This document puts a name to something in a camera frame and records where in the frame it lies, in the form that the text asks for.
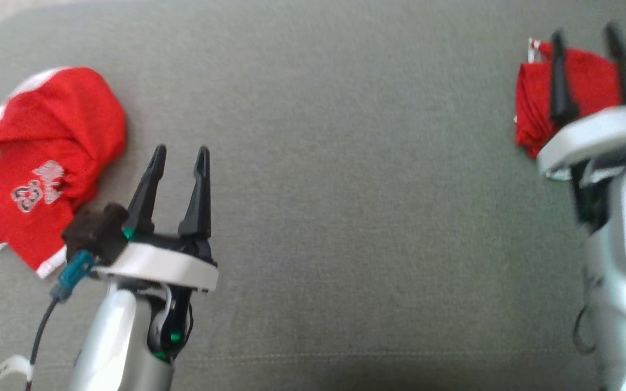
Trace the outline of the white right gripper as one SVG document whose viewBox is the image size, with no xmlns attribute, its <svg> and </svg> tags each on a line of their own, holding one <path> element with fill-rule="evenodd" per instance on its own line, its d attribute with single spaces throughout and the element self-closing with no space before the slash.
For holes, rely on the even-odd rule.
<svg viewBox="0 0 626 391">
<path fill-rule="evenodd" d="M 626 42 L 615 22 L 604 28 L 607 54 L 617 67 L 621 102 L 626 105 Z M 550 37 L 550 119 L 559 130 L 537 155 L 542 175 L 555 175 L 579 163 L 610 165 L 626 160 L 626 106 L 614 106 L 579 118 L 566 73 L 566 44 L 561 30 Z"/>
</svg>

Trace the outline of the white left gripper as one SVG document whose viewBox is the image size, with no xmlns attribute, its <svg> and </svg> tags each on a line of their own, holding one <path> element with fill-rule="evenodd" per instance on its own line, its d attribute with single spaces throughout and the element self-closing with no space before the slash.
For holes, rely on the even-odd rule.
<svg viewBox="0 0 626 391">
<path fill-rule="evenodd" d="M 157 144 L 152 158 L 127 208 L 123 225 L 126 238 L 154 232 L 153 211 L 159 181 L 163 178 L 167 148 Z M 210 151 L 201 146 L 193 169 L 195 184 L 185 216 L 179 223 L 181 237 L 211 237 Z M 213 292 L 218 285 L 218 268 L 196 258 L 150 243 L 129 242 L 109 266 L 97 265 L 93 271 L 102 277 L 125 278 L 164 283 L 193 291 Z"/>
</svg>

